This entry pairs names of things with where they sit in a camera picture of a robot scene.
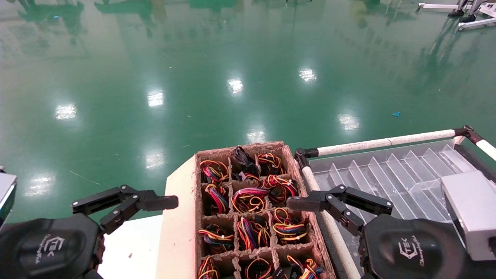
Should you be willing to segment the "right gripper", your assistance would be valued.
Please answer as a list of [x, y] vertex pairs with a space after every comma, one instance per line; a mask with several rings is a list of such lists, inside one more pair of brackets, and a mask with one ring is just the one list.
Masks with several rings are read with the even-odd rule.
[[[380, 215], [364, 222], [347, 206]], [[361, 236], [365, 279], [476, 279], [470, 260], [452, 224], [389, 216], [393, 203], [355, 188], [338, 185], [290, 197], [287, 207], [300, 212], [327, 212], [354, 236]]]

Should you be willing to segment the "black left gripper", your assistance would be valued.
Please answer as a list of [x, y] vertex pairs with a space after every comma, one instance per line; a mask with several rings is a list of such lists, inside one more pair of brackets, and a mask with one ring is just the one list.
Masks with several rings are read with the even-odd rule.
[[[118, 205], [100, 220], [89, 217]], [[112, 234], [141, 210], [173, 210], [177, 196], [121, 185], [72, 203], [71, 217], [34, 219], [7, 224], [0, 237], [2, 279], [100, 279], [98, 265], [105, 251], [103, 234]]]

